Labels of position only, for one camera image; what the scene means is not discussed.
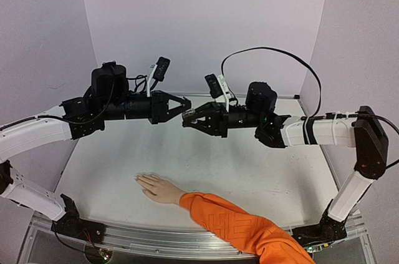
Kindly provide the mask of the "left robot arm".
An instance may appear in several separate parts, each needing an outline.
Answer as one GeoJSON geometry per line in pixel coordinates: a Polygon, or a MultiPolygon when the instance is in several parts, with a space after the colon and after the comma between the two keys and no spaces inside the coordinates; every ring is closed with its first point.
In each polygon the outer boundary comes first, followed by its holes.
{"type": "Polygon", "coordinates": [[[1,197],[31,208],[54,222],[71,237],[84,232],[74,201],[57,196],[26,179],[10,163],[23,152],[53,142],[77,140],[104,130],[108,120],[147,119],[165,123],[191,107],[185,97],[155,90],[147,83],[142,91],[129,89],[123,65],[105,62],[92,71],[91,85],[82,97],[63,101],[41,114],[1,127],[1,197]]]}

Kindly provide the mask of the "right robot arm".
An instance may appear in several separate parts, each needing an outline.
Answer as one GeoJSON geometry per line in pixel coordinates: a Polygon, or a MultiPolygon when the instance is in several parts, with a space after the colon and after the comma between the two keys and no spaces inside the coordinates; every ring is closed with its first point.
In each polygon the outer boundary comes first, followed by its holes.
{"type": "Polygon", "coordinates": [[[374,181],[388,167],[388,137],[381,118],[369,106],[356,112],[329,112],[299,117],[276,114],[277,93],[265,82],[249,85],[244,105],[207,102],[183,115],[183,126],[225,138],[230,129],[253,128],[255,138],[273,149],[303,145],[354,148],[353,172],[327,208],[327,216],[343,222],[374,181]]]}

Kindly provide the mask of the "orange sleeve forearm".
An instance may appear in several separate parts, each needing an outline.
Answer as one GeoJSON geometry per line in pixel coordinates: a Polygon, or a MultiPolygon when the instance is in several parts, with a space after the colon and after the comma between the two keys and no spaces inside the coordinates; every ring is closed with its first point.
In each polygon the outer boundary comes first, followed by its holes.
{"type": "Polygon", "coordinates": [[[298,242],[272,221],[247,213],[235,204],[210,193],[186,193],[180,206],[191,218],[218,238],[243,253],[259,257],[260,263],[313,263],[298,242]]]}

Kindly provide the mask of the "mannequin hand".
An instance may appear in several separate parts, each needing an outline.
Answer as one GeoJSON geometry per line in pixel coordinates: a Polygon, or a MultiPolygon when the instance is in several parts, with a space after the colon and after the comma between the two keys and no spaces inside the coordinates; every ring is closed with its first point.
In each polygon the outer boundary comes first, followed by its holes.
{"type": "Polygon", "coordinates": [[[156,175],[142,174],[135,180],[142,187],[142,192],[157,203],[179,205],[181,197],[186,193],[170,181],[156,175]]]}

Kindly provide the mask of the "nail polish bottle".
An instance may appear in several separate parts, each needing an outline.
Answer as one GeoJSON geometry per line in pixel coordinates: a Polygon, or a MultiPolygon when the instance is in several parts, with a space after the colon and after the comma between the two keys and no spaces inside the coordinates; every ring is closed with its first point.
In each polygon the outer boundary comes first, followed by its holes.
{"type": "Polygon", "coordinates": [[[196,110],[195,109],[188,109],[182,113],[183,120],[195,120],[196,110]]]}

